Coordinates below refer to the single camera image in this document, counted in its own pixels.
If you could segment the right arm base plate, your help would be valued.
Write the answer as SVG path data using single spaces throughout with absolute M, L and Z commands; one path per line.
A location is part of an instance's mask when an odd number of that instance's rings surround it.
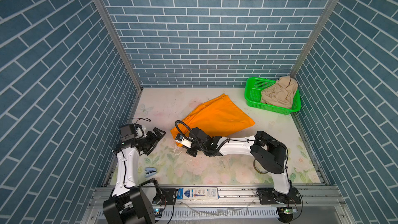
M 260 200 L 260 204 L 286 204 L 298 205 L 302 203 L 300 192 L 295 187 L 290 187 L 287 194 L 277 192 L 274 188 L 259 188 L 256 194 Z

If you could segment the orange shorts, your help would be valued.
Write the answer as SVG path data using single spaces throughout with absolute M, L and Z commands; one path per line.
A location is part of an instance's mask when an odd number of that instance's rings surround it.
M 225 94 L 200 104 L 182 121 L 209 136 L 230 136 L 255 125 Z

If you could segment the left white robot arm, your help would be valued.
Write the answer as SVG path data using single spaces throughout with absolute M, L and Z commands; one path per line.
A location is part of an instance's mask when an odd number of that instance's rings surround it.
M 129 123 L 120 128 L 120 142 L 114 149 L 117 157 L 117 181 L 112 195 L 103 203 L 109 224 L 154 224 L 154 199 L 162 199 L 162 190 L 155 179 L 138 183 L 138 162 L 149 155 L 166 132 L 158 128 L 146 131 L 141 124 Z

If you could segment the beige shorts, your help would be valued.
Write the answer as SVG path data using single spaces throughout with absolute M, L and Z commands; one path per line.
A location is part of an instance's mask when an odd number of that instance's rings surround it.
M 272 86 L 261 91 L 261 103 L 291 109 L 298 83 L 290 76 L 281 77 Z

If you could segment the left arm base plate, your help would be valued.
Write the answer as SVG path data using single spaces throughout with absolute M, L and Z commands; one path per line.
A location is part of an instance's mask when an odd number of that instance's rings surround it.
M 174 205 L 177 199 L 177 192 L 178 189 L 175 188 L 157 188 L 152 204 L 158 206 Z

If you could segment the green plastic basket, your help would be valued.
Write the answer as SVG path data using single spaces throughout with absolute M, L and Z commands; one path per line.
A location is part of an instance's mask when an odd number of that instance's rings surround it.
M 265 88 L 272 86 L 275 83 L 276 81 L 274 80 L 257 78 L 257 77 L 252 77 L 247 79 L 245 94 L 244 94 L 247 105 L 250 107 L 270 112 L 275 112 L 279 114 L 284 114 L 284 115 L 289 115 L 291 113 L 298 112 L 302 108 L 299 89 L 297 89 L 297 92 L 294 96 L 293 106 L 291 109 L 261 103 L 261 91 L 264 90 Z

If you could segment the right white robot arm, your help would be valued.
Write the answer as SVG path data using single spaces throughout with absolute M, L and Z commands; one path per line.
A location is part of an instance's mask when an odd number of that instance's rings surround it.
M 176 141 L 187 148 L 193 157 L 198 151 L 208 157 L 246 155 L 254 158 L 270 174 L 273 189 L 259 189 L 260 199 L 271 204 L 301 204 L 299 191 L 292 186 L 288 177 L 288 148 L 264 131 L 246 138 L 211 137 L 199 128 L 189 131 L 189 135 L 178 134 Z

